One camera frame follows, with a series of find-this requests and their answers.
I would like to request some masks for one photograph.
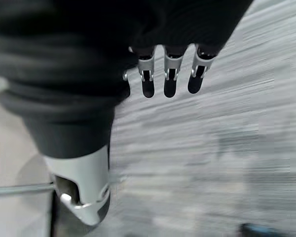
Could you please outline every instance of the black fingertip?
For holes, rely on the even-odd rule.
[[[203,78],[201,77],[189,77],[187,89],[191,94],[196,94],[199,92],[201,85],[203,82]]]
[[[164,95],[168,98],[173,97],[176,94],[177,81],[176,80],[164,80]]]
[[[151,98],[154,95],[153,81],[142,81],[143,94],[146,98]]]

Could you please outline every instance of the robotic hand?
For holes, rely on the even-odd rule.
[[[252,0],[6,0],[0,2],[1,104],[22,117],[60,200],[97,225],[110,204],[108,170],[114,108],[130,95],[138,65],[144,96],[154,95],[154,49],[165,48],[164,93],[174,96],[188,45],[188,83],[205,73]]]

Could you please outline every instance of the blurred floor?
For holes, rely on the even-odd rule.
[[[111,148],[112,172],[128,178],[97,229],[62,210],[56,236],[221,237],[244,222],[296,231],[296,0],[256,0],[197,95],[193,53],[172,99],[161,48],[152,99],[129,72]]]
[[[6,83],[0,78],[0,90]],[[20,118],[0,106],[0,186],[49,182]],[[50,225],[50,192],[0,197],[0,237],[46,237]]]

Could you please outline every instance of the prosthetic arm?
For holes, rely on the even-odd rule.
[[[0,2],[0,76],[9,85],[0,102],[23,119],[60,200],[83,223],[99,224],[109,209],[111,126],[130,95],[127,70],[138,65],[152,97],[155,46],[163,45],[164,94],[173,97],[195,44],[187,88],[197,93],[251,1]]]

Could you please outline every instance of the black sleeve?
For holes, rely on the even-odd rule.
[[[251,2],[0,0],[0,76],[9,82],[0,102],[43,154],[89,154],[109,142],[114,108],[129,96],[122,74],[138,60],[129,46],[197,43],[218,54]]]

